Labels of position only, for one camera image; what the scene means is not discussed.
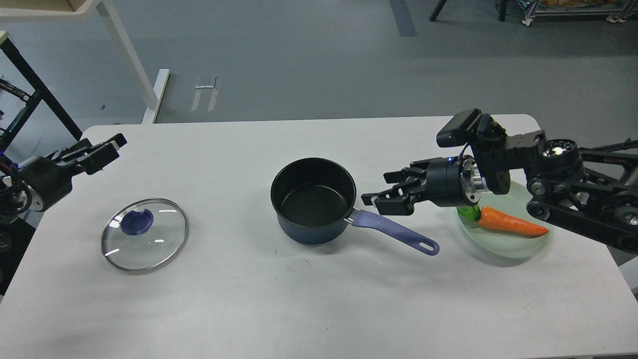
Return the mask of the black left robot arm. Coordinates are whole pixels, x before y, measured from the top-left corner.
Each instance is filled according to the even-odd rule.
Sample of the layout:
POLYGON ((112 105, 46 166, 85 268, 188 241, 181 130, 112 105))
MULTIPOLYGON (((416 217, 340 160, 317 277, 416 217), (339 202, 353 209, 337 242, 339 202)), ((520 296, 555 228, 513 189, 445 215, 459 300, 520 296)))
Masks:
POLYGON ((28 246, 33 228, 20 215, 43 213, 72 191, 72 178, 93 175, 119 157, 126 145, 118 133, 97 145, 82 139, 46 156, 36 156, 6 167, 1 177, 1 259, 16 258, 28 246))

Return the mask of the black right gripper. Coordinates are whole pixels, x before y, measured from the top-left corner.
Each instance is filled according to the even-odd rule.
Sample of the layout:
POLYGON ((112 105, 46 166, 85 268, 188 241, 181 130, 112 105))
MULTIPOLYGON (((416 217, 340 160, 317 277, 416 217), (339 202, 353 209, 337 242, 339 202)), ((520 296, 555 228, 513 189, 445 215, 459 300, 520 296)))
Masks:
POLYGON ((379 214, 396 216, 412 215, 415 204, 424 201, 425 193, 426 200, 440 207, 471 207, 481 197, 481 189, 475 184, 476 172, 472 157, 414 161, 401 170, 383 174, 387 184, 395 183, 389 190, 364 193, 361 200, 379 214))

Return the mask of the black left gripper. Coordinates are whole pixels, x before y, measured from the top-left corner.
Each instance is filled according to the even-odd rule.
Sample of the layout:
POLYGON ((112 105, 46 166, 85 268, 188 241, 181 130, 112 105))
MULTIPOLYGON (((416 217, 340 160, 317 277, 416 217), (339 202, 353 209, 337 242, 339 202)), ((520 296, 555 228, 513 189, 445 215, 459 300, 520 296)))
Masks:
POLYGON ((101 171, 119 157, 118 151, 127 143, 121 133, 97 145, 82 139, 52 153, 52 160, 32 157, 24 161, 19 165, 19 175, 31 197, 30 209, 40 213, 50 209, 71 193, 73 175, 101 171), (75 165, 75 173, 65 165, 75 165))

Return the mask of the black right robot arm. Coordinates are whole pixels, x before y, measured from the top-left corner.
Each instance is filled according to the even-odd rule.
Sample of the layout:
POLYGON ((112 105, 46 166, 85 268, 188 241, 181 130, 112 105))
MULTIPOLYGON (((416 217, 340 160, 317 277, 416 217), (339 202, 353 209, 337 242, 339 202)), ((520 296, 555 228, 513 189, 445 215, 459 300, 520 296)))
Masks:
POLYGON ((474 206, 483 192, 507 194, 509 172, 523 170, 532 196, 526 211, 533 218, 636 254, 637 157, 627 153, 636 141, 588 149, 567 139, 549 140, 542 130, 509 136, 491 115, 470 109, 442 127, 437 145, 472 153, 385 173, 391 188, 362 194, 362 202, 389 215, 411 215, 423 201, 474 206))

